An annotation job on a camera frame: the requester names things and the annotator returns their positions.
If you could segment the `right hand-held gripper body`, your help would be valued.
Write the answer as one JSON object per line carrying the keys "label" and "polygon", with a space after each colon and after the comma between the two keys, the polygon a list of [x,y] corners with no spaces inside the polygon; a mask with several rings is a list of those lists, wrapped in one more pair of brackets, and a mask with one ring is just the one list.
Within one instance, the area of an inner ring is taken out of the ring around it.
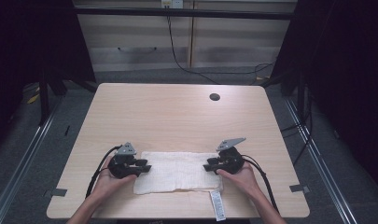
{"label": "right hand-held gripper body", "polygon": [[236,149],[236,145],[244,142],[245,137],[222,140],[217,147],[219,169],[229,174],[236,174],[244,165],[242,155]]}

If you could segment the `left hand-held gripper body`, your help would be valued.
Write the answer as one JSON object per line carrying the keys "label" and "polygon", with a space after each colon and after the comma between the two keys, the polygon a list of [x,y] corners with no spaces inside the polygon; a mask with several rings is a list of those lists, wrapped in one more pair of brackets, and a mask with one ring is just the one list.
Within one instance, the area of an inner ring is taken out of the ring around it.
{"label": "left hand-held gripper body", "polygon": [[141,171],[135,166],[136,150],[130,142],[118,147],[117,152],[110,160],[107,168],[112,176],[122,179],[128,175],[140,176]]}

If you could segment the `white towel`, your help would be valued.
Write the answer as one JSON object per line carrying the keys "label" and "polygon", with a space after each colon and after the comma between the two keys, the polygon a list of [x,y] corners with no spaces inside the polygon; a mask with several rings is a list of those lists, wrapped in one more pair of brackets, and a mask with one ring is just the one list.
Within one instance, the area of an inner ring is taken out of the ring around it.
{"label": "white towel", "polygon": [[142,158],[151,165],[133,184],[133,193],[152,198],[158,209],[166,208],[159,217],[226,219],[220,192],[222,177],[207,171],[208,159],[216,153],[147,152]]}

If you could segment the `person's left hand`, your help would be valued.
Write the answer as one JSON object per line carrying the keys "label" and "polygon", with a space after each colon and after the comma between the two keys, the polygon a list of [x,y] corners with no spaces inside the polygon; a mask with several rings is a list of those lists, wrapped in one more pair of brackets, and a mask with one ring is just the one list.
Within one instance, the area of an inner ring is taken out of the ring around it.
{"label": "person's left hand", "polygon": [[128,175],[123,178],[114,177],[107,167],[110,161],[111,157],[108,156],[103,167],[101,168],[101,172],[97,177],[97,182],[91,193],[91,196],[96,198],[98,201],[106,200],[125,184],[133,182],[137,178],[136,175]]}

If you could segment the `person's right hand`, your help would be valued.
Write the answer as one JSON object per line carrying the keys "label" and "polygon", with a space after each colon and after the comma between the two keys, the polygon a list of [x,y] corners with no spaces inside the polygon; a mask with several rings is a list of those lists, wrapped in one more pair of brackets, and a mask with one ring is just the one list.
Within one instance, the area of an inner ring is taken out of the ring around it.
{"label": "person's right hand", "polygon": [[230,174],[222,169],[217,169],[217,174],[230,180],[230,182],[253,201],[257,201],[262,195],[254,171],[247,162],[244,163],[243,167],[236,174]]}

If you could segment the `grey tape strip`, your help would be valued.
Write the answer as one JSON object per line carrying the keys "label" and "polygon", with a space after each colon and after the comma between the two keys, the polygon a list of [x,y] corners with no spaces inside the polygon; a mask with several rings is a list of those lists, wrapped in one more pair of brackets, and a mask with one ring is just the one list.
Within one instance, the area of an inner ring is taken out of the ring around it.
{"label": "grey tape strip", "polygon": [[49,189],[45,191],[43,196],[48,198],[52,198],[53,196],[64,197],[66,192],[66,189]]}
{"label": "grey tape strip", "polygon": [[308,186],[303,186],[303,185],[300,185],[300,184],[289,186],[289,188],[290,188],[291,192],[302,191],[304,194],[310,192],[310,189],[308,188]]}

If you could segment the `black curtain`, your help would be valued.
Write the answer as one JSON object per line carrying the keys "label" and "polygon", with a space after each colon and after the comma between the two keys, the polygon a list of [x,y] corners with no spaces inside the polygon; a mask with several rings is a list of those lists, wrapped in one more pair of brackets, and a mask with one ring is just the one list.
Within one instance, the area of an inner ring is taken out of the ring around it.
{"label": "black curtain", "polygon": [[273,68],[285,94],[305,80],[378,185],[378,0],[298,0]]}
{"label": "black curtain", "polygon": [[0,0],[0,144],[24,86],[48,83],[65,93],[64,80],[95,80],[73,0]]}

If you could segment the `metal floor rail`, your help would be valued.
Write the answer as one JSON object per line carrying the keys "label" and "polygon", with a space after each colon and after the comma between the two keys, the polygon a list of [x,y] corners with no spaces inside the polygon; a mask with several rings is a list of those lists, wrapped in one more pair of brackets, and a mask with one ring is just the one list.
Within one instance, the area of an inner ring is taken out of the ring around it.
{"label": "metal floor rail", "polygon": [[35,155],[37,154],[38,150],[40,149],[44,141],[44,138],[49,132],[49,128],[53,123],[55,114],[58,111],[61,103],[62,99],[59,99],[55,106],[49,112],[49,115],[47,116],[43,124],[36,129],[36,133],[33,139],[31,140],[30,145],[26,149],[23,158],[21,159],[20,163],[15,169],[12,177],[9,179],[7,186],[2,191],[0,195],[0,224],[2,224],[7,214],[8,208],[11,206],[15,196],[17,195],[21,183],[25,178],[26,174],[28,173],[29,168],[35,158]]}
{"label": "metal floor rail", "polygon": [[286,105],[290,116],[294,120],[294,124],[299,130],[301,139],[305,144],[305,148],[309,152],[313,163],[315,164],[316,170],[319,172],[319,175],[343,221],[343,224],[358,224],[351,206],[345,199],[340,187],[336,183],[325,160],[323,159],[315,140],[311,136],[310,129],[299,118],[298,108],[291,99],[286,99]]}

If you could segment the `black metal stand post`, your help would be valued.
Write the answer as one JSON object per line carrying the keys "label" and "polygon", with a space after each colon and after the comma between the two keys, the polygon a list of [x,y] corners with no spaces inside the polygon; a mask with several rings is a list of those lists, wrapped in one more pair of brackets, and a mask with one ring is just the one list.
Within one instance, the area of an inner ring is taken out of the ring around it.
{"label": "black metal stand post", "polygon": [[45,79],[41,79],[39,82],[39,96],[41,105],[39,125],[42,126],[49,117],[49,89],[48,82]]}

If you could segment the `black horizontal frame bar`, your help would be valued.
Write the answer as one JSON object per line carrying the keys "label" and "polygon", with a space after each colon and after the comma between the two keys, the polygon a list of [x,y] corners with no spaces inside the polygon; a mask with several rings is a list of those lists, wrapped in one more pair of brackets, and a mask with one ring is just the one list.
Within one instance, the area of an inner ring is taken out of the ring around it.
{"label": "black horizontal frame bar", "polygon": [[126,7],[75,7],[76,14],[119,15],[119,16],[161,16],[222,19],[252,19],[290,21],[296,18],[293,13],[226,11],[205,9],[166,9],[166,8],[126,8]]}

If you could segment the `white wall power outlet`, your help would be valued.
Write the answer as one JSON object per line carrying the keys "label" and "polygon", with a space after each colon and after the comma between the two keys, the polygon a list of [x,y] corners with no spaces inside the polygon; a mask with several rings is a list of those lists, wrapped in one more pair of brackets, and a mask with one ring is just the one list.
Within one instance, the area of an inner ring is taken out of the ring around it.
{"label": "white wall power outlet", "polygon": [[182,9],[184,7],[184,1],[183,0],[161,0],[161,7]]}

